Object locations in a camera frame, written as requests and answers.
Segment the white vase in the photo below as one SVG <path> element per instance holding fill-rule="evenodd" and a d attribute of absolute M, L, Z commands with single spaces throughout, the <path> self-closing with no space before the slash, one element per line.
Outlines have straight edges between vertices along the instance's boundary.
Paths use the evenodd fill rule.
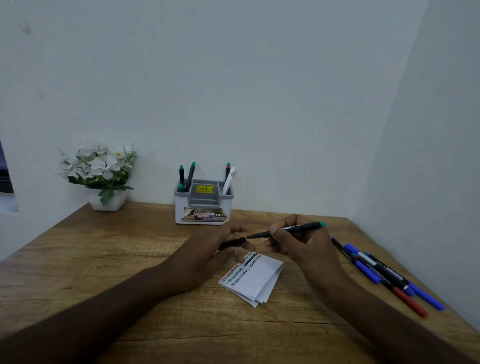
<path fill-rule="evenodd" d="M 98 195 L 101 190 L 94 190 L 87 188 L 88 202 L 92 205 L 94 210 L 97 211 L 117 211 L 127 201 L 128 190 L 115 190 L 110 202 L 106 205 L 102 205 L 100 202 L 100 196 Z"/>

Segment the yellow label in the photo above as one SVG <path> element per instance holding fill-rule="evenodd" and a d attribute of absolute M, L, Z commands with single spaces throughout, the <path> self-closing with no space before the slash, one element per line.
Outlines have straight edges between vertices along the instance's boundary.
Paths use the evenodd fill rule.
<path fill-rule="evenodd" d="M 199 194 L 212 194 L 214 186 L 197 185 L 197 193 Z"/>

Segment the table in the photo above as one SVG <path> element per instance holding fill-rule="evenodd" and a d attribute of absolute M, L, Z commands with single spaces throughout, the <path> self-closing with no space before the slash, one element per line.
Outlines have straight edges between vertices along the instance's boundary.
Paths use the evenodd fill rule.
<path fill-rule="evenodd" d="M 234 210 L 231 218 L 264 231 L 286 214 Z M 326 221 L 341 243 L 352 242 L 425 288 L 346 218 Z M 0 263 L 0 336 L 13 333 L 163 261 L 195 230 L 177 225 L 174 206 L 127 202 L 118 212 L 85 205 Z M 265 248 L 258 242 L 258 252 Z M 157 305 L 114 342 L 99 363 L 378 363 L 373 347 L 313 296 L 288 258 L 268 300 L 256 309 L 217 281 Z M 421 319 L 382 285 L 372 284 L 339 253 L 355 281 L 397 310 L 480 360 L 480 335 L 448 306 Z"/>

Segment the person's right hand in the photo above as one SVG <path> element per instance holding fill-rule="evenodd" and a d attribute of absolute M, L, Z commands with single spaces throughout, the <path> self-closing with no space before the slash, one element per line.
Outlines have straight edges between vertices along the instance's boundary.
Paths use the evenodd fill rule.
<path fill-rule="evenodd" d="M 272 235 L 265 245 L 268 252 L 288 255 L 302 270 L 315 295 L 326 303 L 332 288 L 350 281 L 342 268 L 327 228 L 294 233 L 284 227 L 312 222 L 303 216 L 290 215 L 270 227 Z"/>

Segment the pen holder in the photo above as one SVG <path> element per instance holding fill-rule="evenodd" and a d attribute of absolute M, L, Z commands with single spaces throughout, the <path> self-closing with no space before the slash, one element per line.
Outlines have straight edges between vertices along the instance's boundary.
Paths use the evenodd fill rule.
<path fill-rule="evenodd" d="M 175 222 L 177 224 L 222 225 L 230 220 L 233 189 L 220 194 L 225 181 L 192 180 L 188 192 L 175 189 Z"/>

